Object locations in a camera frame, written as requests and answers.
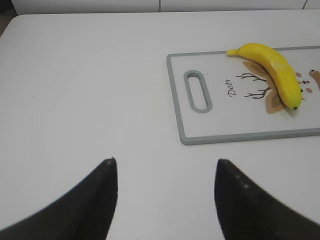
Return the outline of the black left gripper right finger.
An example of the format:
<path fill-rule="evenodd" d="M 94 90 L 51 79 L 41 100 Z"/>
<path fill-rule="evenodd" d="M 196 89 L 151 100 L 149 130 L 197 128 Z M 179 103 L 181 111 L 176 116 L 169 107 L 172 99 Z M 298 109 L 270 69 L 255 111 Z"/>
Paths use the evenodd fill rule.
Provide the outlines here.
<path fill-rule="evenodd" d="M 228 159 L 219 159 L 214 202 L 226 240 L 318 240 L 320 226 L 262 189 Z"/>

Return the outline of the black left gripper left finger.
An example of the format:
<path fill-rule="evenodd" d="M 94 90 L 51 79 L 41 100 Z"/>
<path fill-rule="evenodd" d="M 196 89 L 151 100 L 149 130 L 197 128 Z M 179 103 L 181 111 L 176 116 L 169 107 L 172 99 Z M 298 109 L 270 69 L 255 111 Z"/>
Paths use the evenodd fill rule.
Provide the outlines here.
<path fill-rule="evenodd" d="M 74 188 L 0 231 L 2 240 L 105 240 L 118 200 L 115 158 L 103 160 Z"/>

